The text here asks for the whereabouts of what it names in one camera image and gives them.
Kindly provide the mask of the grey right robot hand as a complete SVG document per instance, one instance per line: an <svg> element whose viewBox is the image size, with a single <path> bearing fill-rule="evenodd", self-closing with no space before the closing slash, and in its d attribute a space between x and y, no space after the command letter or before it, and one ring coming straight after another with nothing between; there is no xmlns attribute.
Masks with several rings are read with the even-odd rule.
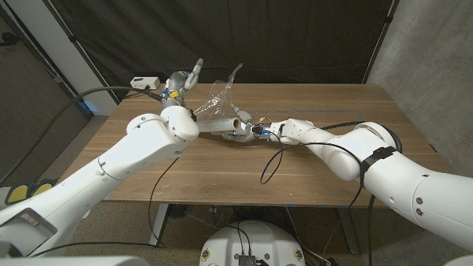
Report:
<svg viewBox="0 0 473 266"><path fill-rule="evenodd" d="M236 112L240 120L240 124L233 131L217 132L225 140L231 140L239 143L247 143L255 139L270 140L270 132L267 126L261 123L253 123L251 115L241 110L235 104L231 104L231 108Z"/></svg>

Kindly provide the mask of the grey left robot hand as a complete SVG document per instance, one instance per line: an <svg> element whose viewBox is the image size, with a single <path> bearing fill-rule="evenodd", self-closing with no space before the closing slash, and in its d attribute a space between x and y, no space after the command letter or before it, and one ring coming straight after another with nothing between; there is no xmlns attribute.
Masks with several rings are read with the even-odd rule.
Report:
<svg viewBox="0 0 473 266"><path fill-rule="evenodd" d="M164 109L170 106L186 106L185 96L198 84L203 62L204 60L199 58L192 71L182 70L173 72L169 76L163 88L163 99L161 100Z"/></svg>

